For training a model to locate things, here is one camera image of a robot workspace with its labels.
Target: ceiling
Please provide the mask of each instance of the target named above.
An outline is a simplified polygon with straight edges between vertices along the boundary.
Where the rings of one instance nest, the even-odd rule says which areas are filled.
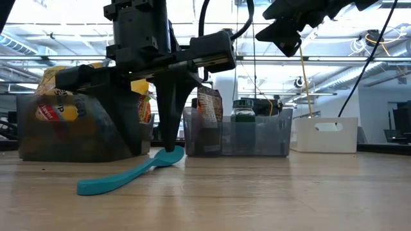
[[[367,51],[372,47],[354,41],[361,35],[364,36],[369,29],[381,29],[389,8],[382,4],[389,0],[381,0],[374,7],[359,12],[353,6],[345,7],[332,21],[324,20],[318,28],[307,26],[302,32],[303,52],[306,56],[368,56]],[[270,5],[270,0],[255,0],[256,12],[254,16],[254,32],[251,27],[246,34],[239,38],[235,44],[237,55],[240,56],[283,56],[275,45],[267,42],[253,40],[254,34],[266,28],[272,21],[266,21],[261,16]],[[409,39],[411,33],[411,6],[410,1],[399,0],[399,8],[392,16],[385,40],[397,39],[387,44],[390,51],[393,47]],[[13,38],[37,51],[38,55],[44,52],[52,55],[105,55],[105,47],[113,44],[112,25],[103,16],[103,7],[110,4],[109,0],[16,0],[15,6],[8,18],[3,35]],[[175,36],[180,45],[188,44],[191,37],[198,34],[198,18],[202,6],[201,0],[167,0],[168,17],[173,23]],[[223,28],[237,30],[247,20],[247,7],[238,8],[232,0],[211,0],[205,20],[205,34],[220,31]],[[4,46],[0,46],[3,55],[21,55]],[[386,56],[381,47],[378,48],[379,56]],[[22,62],[12,62],[13,65],[22,65]],[[79,62],[62,63],[76,65]],[[302,68],[297,65],[268,65],[256,63],[255,74],[261,90],[297,91],[293,81],[302,76]],[[33,73],[41,75],[44,68],[22,67]],[[340,71],[350,68],[349,65],[306,65],[306,74],[310,88],[324,83]],[[236,72],[229,71],[217,73],[212,78],[221,75],[237,75],[239,89],[254,89],[248,76],[254,79],[254,66],[249,62],[240,63]]]

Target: wooden tabletop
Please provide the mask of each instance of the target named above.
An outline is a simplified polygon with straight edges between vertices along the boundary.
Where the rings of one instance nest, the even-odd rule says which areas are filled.
[[[0,230],[410,230],[411,158],[291,153],[186,158],[99,196],[76,182],[111,163],[22,162],[0,153]]]

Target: wooden table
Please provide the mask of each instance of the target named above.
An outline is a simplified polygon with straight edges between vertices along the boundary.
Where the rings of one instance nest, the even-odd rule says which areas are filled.
[[[411,158],[361,153],[186,158],[108,194],[76,181],[111,163],[22,162],[0,153],[0,230],[410,230]]]

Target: white plastic bin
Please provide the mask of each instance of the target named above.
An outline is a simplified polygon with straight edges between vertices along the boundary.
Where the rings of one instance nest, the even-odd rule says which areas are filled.
[[[297,118],[290,148],[300,152],[356,153],[358,118]]]

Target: clear plastic bin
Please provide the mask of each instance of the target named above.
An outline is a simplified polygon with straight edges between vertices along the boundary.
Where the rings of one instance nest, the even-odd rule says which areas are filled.
[[[255,123],[232,123],[230,117],[221,123],[205,123],[195,108],[185,108],[186,153],[190,157],[287,157],[292,113],[284,109],[277,116],[257,116]]]
[[[18,96],[17,129],[19,156],[27,161],[110,162],[133,157],[109,115],[97,99],[89,96],[65,96],[62,105],[81,100],[83,116],[74,121],[45,121],[36,112],[42,102],[56,96]],[[141,153],[150,151],[154,115],[148,124],[139,124]]]

